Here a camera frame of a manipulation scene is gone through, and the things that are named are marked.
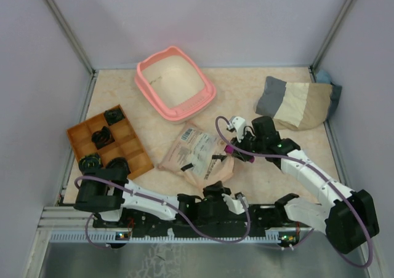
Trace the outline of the purple plastic scoop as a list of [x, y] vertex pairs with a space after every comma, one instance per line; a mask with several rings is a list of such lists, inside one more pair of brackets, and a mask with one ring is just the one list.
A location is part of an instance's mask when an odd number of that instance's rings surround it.
[[255, 157], [254, 156], [250, 156], [244, 153], [241, 153], [235, 149], [233, 149], [231, 146], [227, 145], [225, 148], [225, 152], [229, 155], [231, 155], [232, 157], [239, 159], [243, 162], [250, 162], [253, 163], [255, 161]]

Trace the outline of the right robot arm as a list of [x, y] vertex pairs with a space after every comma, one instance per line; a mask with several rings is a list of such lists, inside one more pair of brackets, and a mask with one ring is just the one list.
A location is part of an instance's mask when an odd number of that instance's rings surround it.
[[276, 201], [275, 219], [282, 226], [293, 221], [323, 233], [340, 253], [348, 254], [360, 245], [371, 242], [379, 233], [372, 196], [365, 190], [353, 189], [330, 177], [290, 138], [281, 138], [273, 119], [258, 117], [247, 125], [246, 120], [233, 116], [227, 129], [236, 136], [231, 140], [233, 155], [252, 162], [265, 155], [283, 173], [291, 175], [311, 194], [311, 203], [295, 194]]

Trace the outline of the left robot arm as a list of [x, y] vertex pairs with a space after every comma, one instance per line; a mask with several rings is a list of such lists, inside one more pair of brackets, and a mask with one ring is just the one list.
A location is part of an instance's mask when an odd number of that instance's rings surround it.
[[230, 194], [221, 182], [205, 189], [204, 197], [178, 194], [165, 196], [154, 193], [130, 181], [131, 173], [124, 157], [116, 157], [107, 165], [93, 153], [78, 162], [82, 176], [74, 183], [78, 189], [74, 209], [89, 212], [104, 223], [120, 227], [127, 222], [128, 212], [153, 215], [164, 221], [184, 221], [181, 214], [191, 222], [206, 223], [227, 209], [223, 194]]

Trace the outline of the beige cat litter bag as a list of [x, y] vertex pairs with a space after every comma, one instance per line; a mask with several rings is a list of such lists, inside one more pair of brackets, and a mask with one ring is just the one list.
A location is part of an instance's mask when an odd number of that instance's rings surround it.
[[225, 182], [233, 176], [235, 165], [234, 159], [225, 152], [226, 147], [218, 135], [187, 122], [158, 169], [180, 176], [199, 189]]

